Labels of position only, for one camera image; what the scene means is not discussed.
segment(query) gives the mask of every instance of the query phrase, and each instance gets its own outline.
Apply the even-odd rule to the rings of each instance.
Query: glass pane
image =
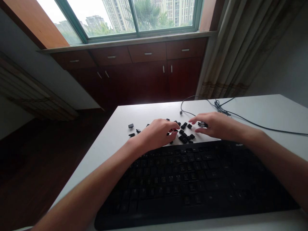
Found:
[[[128,0],[68,0],[89,37],[136,32]]]
[[[37,2],[70,45],[82,43],[54,0],[37,0]]]
[[[195,0],[133,0],[140,31],[192,26]]]

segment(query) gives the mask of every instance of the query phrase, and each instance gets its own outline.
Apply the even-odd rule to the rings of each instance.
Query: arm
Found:
[[[272,140],[259,129],[244,125],[218,112],[201,113],[189,120],[192,124],[204,121],[208,128],[197,133],[236,141],[247,146],[272,171],[297,203],[308,211],[308,162]]]
[[[144,153],[175,139],[177,132],[166,136],[172,128],[180,129],[176,122],[154,120],[73,188],[32,231],[85,230],[128,167]]]

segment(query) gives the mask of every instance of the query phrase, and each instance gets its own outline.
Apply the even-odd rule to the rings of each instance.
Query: desk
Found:
[[[128,139],[128,134],[136,129],[144,129],[156,118],[169,118],[182,124],[188,122],[192,115],[180,115],[181,102],[119,106],[79,164],[75,172],[55,200],[53,206],[61,200],[74,186],[82,181],[100,164],[113,155]],[[249,119],[256,124],[274,129],[308,133],[308,109],[282,95],[252,96],[235,98],[223,106],[224,109]],[[198,114],[215,111],[206,100],[187,101],[183,110]],[[244,124],[244,120],[233,116]],[[294,134],[278,133],[264,130],[272,139],[308,160],[308,137]],[[214,141],[215,138],[195,134],[194,142]],[[178,138],[173,145],[180,144]],[[164,225],[128,228],[126,230],[308,230],[308,219],[300,210],[273,212],[247,216],[217,218],[199,221],[180,222]],[[94,231],[94,218],[87,230]]]

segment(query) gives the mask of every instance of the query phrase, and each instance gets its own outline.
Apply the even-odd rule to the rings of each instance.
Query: black keyboard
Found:
[[[298,208],[244,145],[213,141],[141,156],[119,180],[94,225],[107,230]]]

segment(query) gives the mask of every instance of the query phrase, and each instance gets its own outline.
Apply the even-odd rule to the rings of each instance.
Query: wooden floor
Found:
[[[33,226],[48,211],[110,117],[101,109],[79,114],[34,119],[0,141],[0,230]]]

